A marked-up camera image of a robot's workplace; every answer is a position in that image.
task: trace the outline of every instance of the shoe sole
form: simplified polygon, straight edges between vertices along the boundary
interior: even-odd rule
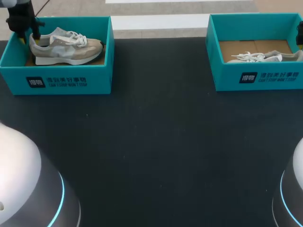
[[[36,65],[55,65],[58,63],[67,63],[70,65],[83,65],[86,64],[92,60],[94,60],[95,58],[97,58],[100,54],[102,53],[99,52],[94,56],[91,56],[89,58],[86,59],[80,59],[80,60],[72,60],[72,59],[66,59],[66,58],[41,58],[41,57],[35,57]]]

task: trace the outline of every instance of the teal shoe box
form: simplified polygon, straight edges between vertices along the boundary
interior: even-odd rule
[[[303,62],[225,63],[220,48],[220,41],[287,40],[295,53],[302,20],[297,13],[210,15],[206,47],[216,90],[303,89]]]
[[[104,65],[25,66],[29,57],[13,34],[0,61],[0,73],[14,95],[92,95],[110,94],[115,41],[110,17],[42,17],[49,34],[57,27],[99,39],[106,45]]]

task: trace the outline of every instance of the logo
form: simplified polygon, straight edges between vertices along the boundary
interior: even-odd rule
[[[242,73],[240,84],[251,84],[255,82],[257,77],[257,72],[244,72]]]
[[[27,82],[31,88],[45,87],[42,77],[27,77]]]

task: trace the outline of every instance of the white floor stripe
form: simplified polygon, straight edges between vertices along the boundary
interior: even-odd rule
[[[252,0],[105,0],[105,3],[193,2],[193,1],[252,1]]]
[[[113,30],[204,28],[209,14],[112,16]]]

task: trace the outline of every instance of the shoe box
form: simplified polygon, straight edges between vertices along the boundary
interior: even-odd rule
[[[303,62],[227,63],[241,53],[295,53],[298,13],[210,15],[206,48],[217,91],[303,89]]]
[[[42,17],[49,34],[57,27],[75,31],[105,44],[102,56],[87,65],[36,66],[27,44],[13,34],[0,60],[0,73],[14,95],[110,94],[115,41],[110,17]]]

